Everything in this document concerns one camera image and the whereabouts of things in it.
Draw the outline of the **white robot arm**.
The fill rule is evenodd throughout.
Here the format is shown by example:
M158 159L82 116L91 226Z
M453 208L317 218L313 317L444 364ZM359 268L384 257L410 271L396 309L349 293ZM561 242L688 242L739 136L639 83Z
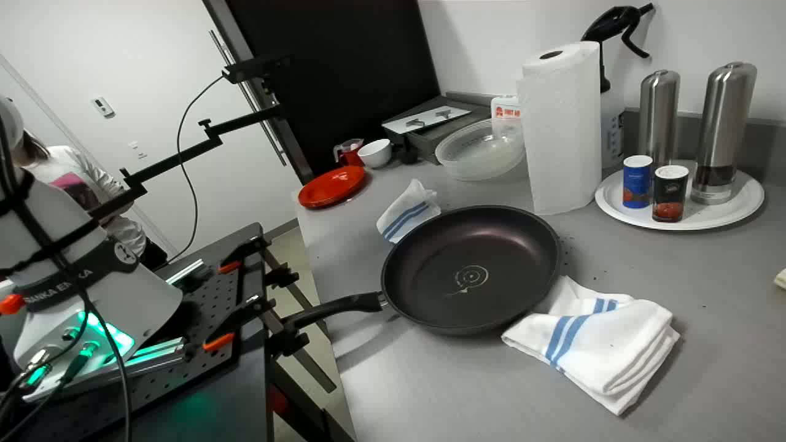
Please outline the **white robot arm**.
M24 401L128 360L180 309L182 293L143 257L145 230L125 218L128 187L68 144L41 144L0 98L3 294L24 314L12 359Z

